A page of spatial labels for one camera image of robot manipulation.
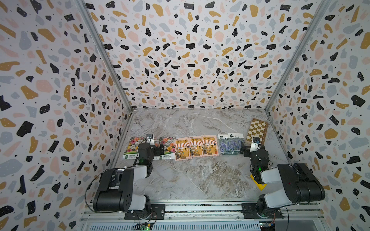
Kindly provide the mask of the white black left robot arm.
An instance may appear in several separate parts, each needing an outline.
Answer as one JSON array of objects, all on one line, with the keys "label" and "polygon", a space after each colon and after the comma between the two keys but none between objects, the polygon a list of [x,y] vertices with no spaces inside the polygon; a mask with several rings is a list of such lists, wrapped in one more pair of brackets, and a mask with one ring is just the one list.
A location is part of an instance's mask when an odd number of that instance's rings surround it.
[{"label": "white black left robot arm", "polygon": [[164,145],[144,142],[138,146],[137,161],[130,167],[111,168],[100,175],[99,186],[92,201],[94,212],[152,212],[146,195],[134,194],[134,182],[148,178],[154,157],[164,154]]}]

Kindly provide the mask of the lavender seed packet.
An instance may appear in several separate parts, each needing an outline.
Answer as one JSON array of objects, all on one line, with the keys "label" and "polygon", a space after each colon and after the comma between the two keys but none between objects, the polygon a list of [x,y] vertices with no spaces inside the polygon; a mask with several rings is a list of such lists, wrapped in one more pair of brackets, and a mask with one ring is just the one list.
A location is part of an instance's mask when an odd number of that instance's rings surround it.
[{"label": "lavender seed packet", "polygon": [[229,142],[232,152],[240,152],[241,143],[244,141],[244,135],[242,133],[229,133]]},{"label": "lavender seed packet", "polygon": [[226,156],[238,154],[235,144],[228,134],[218,134],[217,137],[220,154]]}]

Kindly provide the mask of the sunflower seed packet pink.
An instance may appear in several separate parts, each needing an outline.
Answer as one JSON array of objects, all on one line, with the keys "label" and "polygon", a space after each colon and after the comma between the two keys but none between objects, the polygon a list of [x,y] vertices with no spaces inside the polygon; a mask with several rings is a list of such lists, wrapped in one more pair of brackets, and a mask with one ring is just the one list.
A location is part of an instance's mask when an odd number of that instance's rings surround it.
[{"label": "sunflower seed packet pink", "polygon": [[201,136],[190,137],[191,157],[203,157],[203,141]]},{"label": "sunflower seed packet pink", "polygon": [[202,135],[202,150],[203,155],[207,157],[218,157],[218,143],[215,135]]},{"label": "sunflower seed packet pink", "polygon": [[176,161],[188,160],[191,158],[189,138],[175,139],[174,147],[175,147],[175,160]]}]

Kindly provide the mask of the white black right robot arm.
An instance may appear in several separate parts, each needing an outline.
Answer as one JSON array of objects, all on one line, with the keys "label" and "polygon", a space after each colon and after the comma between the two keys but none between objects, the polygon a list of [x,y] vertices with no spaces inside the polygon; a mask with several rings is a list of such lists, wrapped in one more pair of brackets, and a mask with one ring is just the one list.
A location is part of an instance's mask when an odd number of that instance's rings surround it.
[{"label": "white black right robot arm", "polygon": [[260,217],[274,215],[282,207],[325,199],[324,187],[306,164],[278,164],[269,168],[269,153],[263,145],[242,146],[240,150],[250,159],[251,178],[257,185],[282,184],[281,189],[259,196],[255,211]]}]

